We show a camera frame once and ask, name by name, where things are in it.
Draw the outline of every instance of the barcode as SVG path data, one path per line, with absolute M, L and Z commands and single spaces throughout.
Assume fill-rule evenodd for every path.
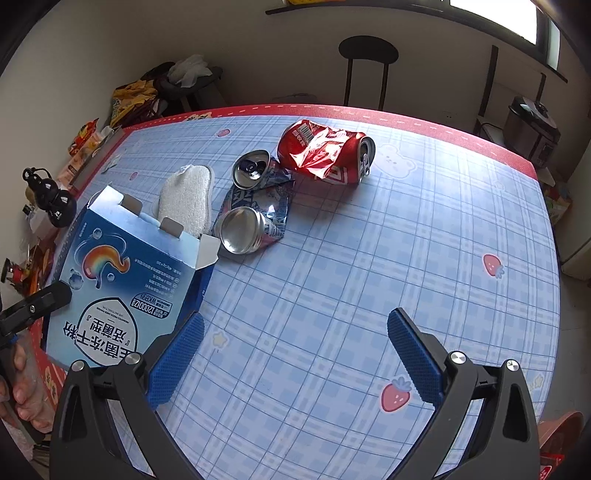
M 310 145 L 312 140 L 314 140 L 314 134 L 312 133 L 312 130 L 310 130 L 310 127 L 308 127 L 308 124 L 301 124 L 297 130 L 299 133 L 301 133 L 301 136 L 304 138 L 306 144 Z

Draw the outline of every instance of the rainbow logo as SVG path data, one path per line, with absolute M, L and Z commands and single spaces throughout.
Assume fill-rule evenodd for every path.
M 127 273 L 130 266 L 129 257 L 121 259 L 119 252 L 110 245 L 99 245 L 88 252 L 82 261 L 82 271 L 86 278 L 96 280 L 96 288 L 100 288 L 101 275 L 105 265 L 109 263 L 120 273 Z

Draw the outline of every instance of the star print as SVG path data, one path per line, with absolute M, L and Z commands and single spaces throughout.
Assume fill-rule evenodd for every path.
M 216 332 L 213 334 L 212 344 L 215 348 L 223 348 L 224 346 L 226 346 L 227 342 L 228 339 L 223 334 L 223 332 Z
M 538 375 L 534 378 L 534 388 L 540 388 L 542 385 L 544 385 L 544 377 Z

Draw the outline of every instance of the rice cooker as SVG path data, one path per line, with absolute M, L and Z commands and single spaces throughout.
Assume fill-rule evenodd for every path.
M 503 136 L 510 150 L 534 167 L 544 168 L 560 140 L 560 131 L 544 105 L 517 96 L 509 106 Z

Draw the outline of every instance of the cardboard box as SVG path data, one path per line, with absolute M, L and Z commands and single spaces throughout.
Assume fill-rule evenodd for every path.
M 79 213 L 53 281 L 72 302 L 46 319 L 47 355 L 68 368 L 117 364 L 198 311 L 219 240 L 141 213 L 139 200 L 106 187 Z

